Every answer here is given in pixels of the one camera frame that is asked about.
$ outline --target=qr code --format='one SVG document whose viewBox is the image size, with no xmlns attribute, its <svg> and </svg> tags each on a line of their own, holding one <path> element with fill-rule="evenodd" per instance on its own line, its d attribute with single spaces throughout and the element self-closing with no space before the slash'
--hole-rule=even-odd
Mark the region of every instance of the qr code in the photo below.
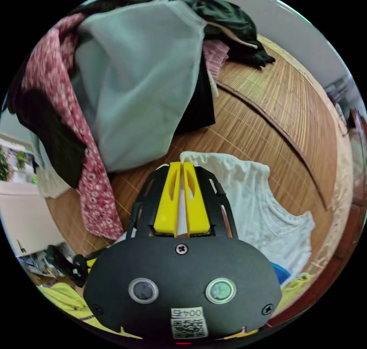
<svg viewBox="0 0 367 349">
<path fill-rule="evenodd" d="M 208 336 L 208 329 L 204 317 L 171 319 L 174 339 L 198 339 Z"/>
</svg>

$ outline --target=pink floral cloth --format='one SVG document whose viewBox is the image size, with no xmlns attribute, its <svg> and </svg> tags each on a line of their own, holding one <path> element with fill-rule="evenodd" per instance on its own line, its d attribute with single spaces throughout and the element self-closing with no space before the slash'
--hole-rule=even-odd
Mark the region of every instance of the pink floral cloth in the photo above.
<svg viewBox="0 0 367 349">
<path fill-rule="evenodd" d="M 204 40 L 204 58 L 207 69 L 214 80 L 218 79 L 219 70 L 228 59 L 229 47 L 220 40 Z"/>
<path fill-rule="evenodd" d="M 63 122 L 87 145 L 77 188 L 84 226 L 94 235 L 116 240 L 122 236 L 123 228 L 112 187 L 68 75 L 68 70 L 73 68 L 78 41 L 71 29 L 84 19 L 83 14 L 76 14 L 60 20 L 37 43 L 27 64 L 22 88 L 42 90 Z"/>
</svg>

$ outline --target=plaid cloth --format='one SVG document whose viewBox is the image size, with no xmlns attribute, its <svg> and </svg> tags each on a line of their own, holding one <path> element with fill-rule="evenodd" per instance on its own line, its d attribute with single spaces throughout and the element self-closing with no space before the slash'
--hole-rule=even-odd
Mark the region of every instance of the plaid cloth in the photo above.
<svg viewBox="0 0 367 349">
<path fill-rule="evenodd" d="M 207 69 L 215 80 L 218 79 L 219 70 L 228 59 L 229 47 L 220 40 L 205 40 L 203 51 Z"/>
</svg>

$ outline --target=bamboo mat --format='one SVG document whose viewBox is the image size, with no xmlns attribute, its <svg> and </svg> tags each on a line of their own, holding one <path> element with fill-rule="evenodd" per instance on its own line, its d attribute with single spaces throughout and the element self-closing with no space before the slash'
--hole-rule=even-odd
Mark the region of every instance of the bamboo mat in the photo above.
<svg viewBox="0 0 367 349">
<path fill-rule="evenodd" d="M 303 75 L 280 54 L 265 68 L 226 62 L 218 86 L 261 113 L 305 162 L 326 207 L 333 196 L 336 137 L 324 102 Z"/>
</svg>

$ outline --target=potted plant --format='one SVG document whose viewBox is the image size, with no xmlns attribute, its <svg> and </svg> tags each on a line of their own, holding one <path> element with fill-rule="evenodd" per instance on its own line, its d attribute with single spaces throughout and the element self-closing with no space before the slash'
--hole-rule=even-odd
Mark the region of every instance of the potted plant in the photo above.
<svg viewBox="0 0 367 349">
<path fill-rule="evenodd" d="M 9 176 L 9 164 L 8 159 L 3 151 L 0 148 L 0 181 L 7 181 Z"/>
<path fill-rule="evenodd" d="M 24 151 L 21 151 L 16 155 L 16 166 L 18 167 L 18 169 L 24 169 L 24 156 Z"/>
</svg>

